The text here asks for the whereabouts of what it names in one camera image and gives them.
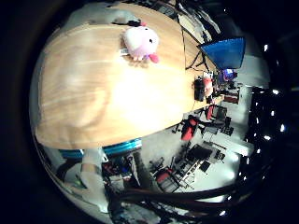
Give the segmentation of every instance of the floor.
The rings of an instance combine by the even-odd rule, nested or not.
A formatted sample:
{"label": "floor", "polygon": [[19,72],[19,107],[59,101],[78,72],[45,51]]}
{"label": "floor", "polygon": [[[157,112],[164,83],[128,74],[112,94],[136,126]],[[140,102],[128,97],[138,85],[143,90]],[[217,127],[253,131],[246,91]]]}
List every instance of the floor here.
{"label": "floor", "polygon": [[[184,114],[183,118],[186,119],[189,114]],[[181,150],[182,146],[187,142],[180,139],[181,132],[172,133],[174,128],[168,128],[160,132],[145,136],[142,138],[141,156],[143,162],[150,167],[150,161],[157,161],[164,157],[164,166],[170,165],[172,157],[176,156]],[[201,133],[197,132],[192,139],[191,147],[194,144],[202,144],[203,139]],[[196,170],[194,178],[191,177],[186,181],[190,183],[191,188],[179,188],[178,191],[188,192],[205,189],[220,188],[235,182],[239,163],[240,155],[225,150],[225,158],[222,162],[211,164],[206,171],[206,174],[201,170]],[[225,199],[224,196],[205,199],[203,202],[221,202]]]}

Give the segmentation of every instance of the table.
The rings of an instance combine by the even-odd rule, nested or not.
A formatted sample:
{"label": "table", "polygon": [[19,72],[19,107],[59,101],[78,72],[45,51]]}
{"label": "table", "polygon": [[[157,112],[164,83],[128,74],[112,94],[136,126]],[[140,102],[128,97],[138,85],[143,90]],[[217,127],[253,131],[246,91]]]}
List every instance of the table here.
{"label": "table", "polygon": [[207,106],[193,100],[195,73],[185,73],[185,66],[198,49],[183,34],[184,51],[179,24],[149,8],[115,7],[132,11],[157,32],[161,62],[120,56],[126,26],[84,24],[58,35],[45,47],[40,71],[36,138],[42,145],[113,145],[158,132],[179,123],[183,113]]}

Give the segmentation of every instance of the red chair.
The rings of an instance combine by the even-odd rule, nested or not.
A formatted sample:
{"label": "red chair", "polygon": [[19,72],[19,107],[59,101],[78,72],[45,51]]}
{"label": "red chair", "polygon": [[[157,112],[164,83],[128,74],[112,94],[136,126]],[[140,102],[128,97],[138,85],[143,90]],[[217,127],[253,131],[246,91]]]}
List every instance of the red chair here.
{"label": "red chair", "polygon": [[181,130],[181,140],[189,141],[196,134],[198,125],[198,119],[195,116],[189,115],[186,120],[182,130]]}

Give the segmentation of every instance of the pink plush toy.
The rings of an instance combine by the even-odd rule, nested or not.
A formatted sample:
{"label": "pink plush toy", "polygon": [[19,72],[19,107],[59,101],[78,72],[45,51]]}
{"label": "pink plush toy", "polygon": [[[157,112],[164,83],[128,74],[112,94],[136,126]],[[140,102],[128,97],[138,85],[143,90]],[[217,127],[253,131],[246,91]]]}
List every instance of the pink plush toy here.
{"label": "pink plush toy", "polygon": [[203,81],[205,85],[205,97],[208,97],[213,93],[212,79],[210,77],[204,77]]}
{"label": "pink plush toy", "polygon": [[146,57],[150,58],[152,62],[158,63],[159,57],[155,52],[159,44],[159,37],[145,25],[144,22],[141,22],[141,26],[126,30],[123,35],[124,44],[134,61],[141,61]]}

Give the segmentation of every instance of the blue screen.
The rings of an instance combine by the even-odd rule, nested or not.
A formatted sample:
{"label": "blue screen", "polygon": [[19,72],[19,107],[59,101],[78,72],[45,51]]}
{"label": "blue screen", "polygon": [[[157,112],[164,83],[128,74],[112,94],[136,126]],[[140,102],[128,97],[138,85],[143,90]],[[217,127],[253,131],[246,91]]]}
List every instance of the blue screen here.
{"label": "blue screen", "polygon": [[216,64],[220,70],[240,68],[245,52],[243,37],[221,40],[205,44],[201,47],[205,55]]}

